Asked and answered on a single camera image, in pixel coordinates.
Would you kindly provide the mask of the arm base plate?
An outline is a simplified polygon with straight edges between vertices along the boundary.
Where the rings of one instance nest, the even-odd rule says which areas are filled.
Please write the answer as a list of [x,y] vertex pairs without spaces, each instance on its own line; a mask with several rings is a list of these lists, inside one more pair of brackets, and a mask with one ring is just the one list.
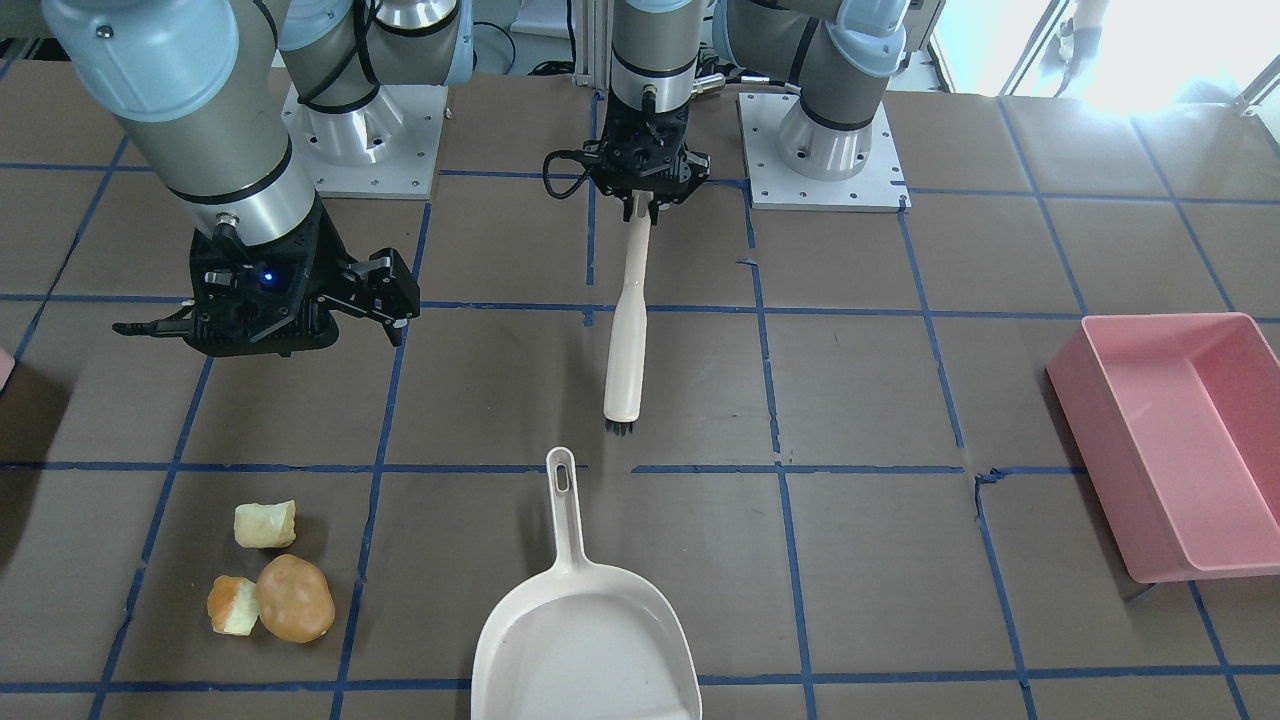
[[818,126],[794,94],[737,99],[751,205],[788,211],[896,213],[913,206],[884,105],[869,126]]
[[443,86],[384,86],[369,105],[337,115],[298,104],[289,88],[282,118],[321,197],[428,201],[448,94]]

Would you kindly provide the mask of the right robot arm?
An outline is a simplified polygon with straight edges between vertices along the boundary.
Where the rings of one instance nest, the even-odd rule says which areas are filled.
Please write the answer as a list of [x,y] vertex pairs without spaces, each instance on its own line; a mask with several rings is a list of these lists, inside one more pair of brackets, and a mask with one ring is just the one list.
[[44,1],[90,95],[191,214],[192,296],[122,336],[211,357],[326,348],[334,313],[393,346],[420,314],[394,249],[352,256],[305,163],[413,156],[394,86],[474,72],[470,1]]

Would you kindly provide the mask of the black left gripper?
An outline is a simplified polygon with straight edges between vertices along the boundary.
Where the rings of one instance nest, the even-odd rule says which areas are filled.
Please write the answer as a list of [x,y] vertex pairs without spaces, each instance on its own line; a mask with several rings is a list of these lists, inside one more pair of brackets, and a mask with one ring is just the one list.
[[652,193],[648,217],[657,225],[669,204],[684,202],[708,179],[709,156],[686,143],[691,105],[646,113],[608,97],[602,136],[584,145],[584,165],[598,190],[622,200],[625,222],[639,218],[637,191]]

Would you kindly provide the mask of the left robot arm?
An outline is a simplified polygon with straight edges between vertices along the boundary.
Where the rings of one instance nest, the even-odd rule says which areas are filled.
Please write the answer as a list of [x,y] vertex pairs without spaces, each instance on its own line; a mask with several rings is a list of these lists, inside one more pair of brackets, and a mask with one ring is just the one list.
[[792,172],[842,182],[870,155],[873,122],[908,45],[905,1],[618,1],[611,38],[611,83],[602,136],[568,159],[625,222],[655,222],[710,174],[687,132],[701,60],[701,27],[712,23],[718,56],[791,85],[777,150]]

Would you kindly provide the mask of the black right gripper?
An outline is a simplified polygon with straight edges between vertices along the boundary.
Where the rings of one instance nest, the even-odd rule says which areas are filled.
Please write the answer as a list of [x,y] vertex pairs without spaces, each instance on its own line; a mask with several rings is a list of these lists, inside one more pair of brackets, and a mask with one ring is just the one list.
[[189,245],[195,307],[152,322],[115,322],[125,337],[188,338],[214,357],[326,348],[339,333],[334,311],[376,322],[401,347],[420,314],[420,287],[396,249],[357,263],[315,199],[279,240],[247,246],[223,225],[195,231]]

